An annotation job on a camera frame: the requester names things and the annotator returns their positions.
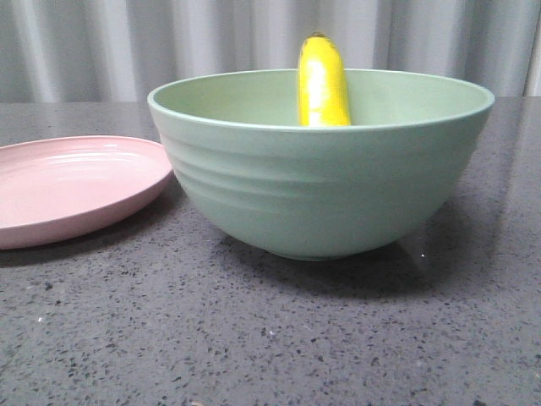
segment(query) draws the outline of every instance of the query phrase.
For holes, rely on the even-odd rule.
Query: ridged bowl exterior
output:
[[[305,260],[371,250],[419,226],[452,194],[489,113],[314,130],[198,120],[155,101],[150,110],[180,184],[207,218]]]

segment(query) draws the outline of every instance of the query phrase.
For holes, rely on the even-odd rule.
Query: countertop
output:
[[[0,123],[0,145],[158,140],[144,103]],[[452,198],[340,261],[228,237],[175,179],[111,227],[0,251],[0,405],[541,404],[540,129],[541,98],[498,99]]]

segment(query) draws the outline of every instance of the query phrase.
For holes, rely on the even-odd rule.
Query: white curtain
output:
[[[0,0],[0,102],[131,102],[195,75],[293,68],[314,30],[349,68],[541,96],[541,0]]]

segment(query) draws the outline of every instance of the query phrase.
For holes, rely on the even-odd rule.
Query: yellow banana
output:
[[[298,59],[298,120],[318,127],[351,124],[342,58],[319,32],[306,39]]]

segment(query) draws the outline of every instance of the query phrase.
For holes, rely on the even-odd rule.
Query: bowl rim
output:
[[[322,132],[322,133],[332,132],[333,134],[369,131],[369,130],[374,130],[374,129],[405,129],[405,128],[423,127],[423,126],[434,125],[438,123],[448,123],[450,121],[468,118],[471,116],[475,116],[481,112],[488,111],[495,103],[495,95],[492,93],[492,91],[490,91],[486,87],[477,85],[467,80],[461,80],[461,79],[456,79],[456,78],[437,75],[437,74],[422,74],[422,73],[417,73],[417,72],[407,72],[407,71],[401,71],[401,70],[388,70],[388,69],[345,69],[345,70],[352,71],[352,72],[362,71],[362,72],[378,72],[378,73],[385,73],[385,74],[403,74],[403,75],[426,77],[426,78],[431,78],[431,79],[436,79],[436,80],[455,82],[458,85],[470,87],[476,91],[479,91],[481,94],[485,96],[485,101],[483,103],[480,103],[479,107],[474,108],[473,110],[459,113],[459,114],[449,114],[449,115],[445,115],[439,118],[429,118],[429,119],[424,119],[424,120],[412,121],[408,123],[352,124],[352,125],[325,126],[325,127],[302,126],[300,124],[299,125],[257,124],[257,123],[244,123],[244,122],[237,122],[237,121],[219,120],[215,118],[205,118],[201,116],[195,116],[193,114],[187,114],[185,112],[178,112],[176,110],[172,110],[170,108],[162,106],[160,103],[156,101],[156,95],[160,91],[163,91],[164,89],[168,87],[172,87],[172,86],[179,85],[182,83],[187,83],[187,82],[197,81],[197,80],[205,80],[209,78],[222,77],[222,76],[297,71],[297,69],[295,68],[290,68],[290,69],[242,70],[242,71],[237,71],[237,72],[206,74],[206,75],[194,76],[194,77],[181,79],[181,80],[175,80],[173,82],[168,82],[164,85],[160,85],[156,87],[154,90],[152,90],[147,96],[147,103],[150,106],[150,110],[154,109],[163,114],[166,114],[167,116],[174,117],[174,118],[181,118],[183,120],[187,120],[187,121],[195,122],[195,123],[204,123],[208,125],[215,125],[219,127],[227,127],[227,128],[235,128],[235,129],[263,129],[263,130],[267,129],[267,130],[272,130],[272,131],[278,130],[278,131],[299,132],[299,133],[317,131],[317,132]]]

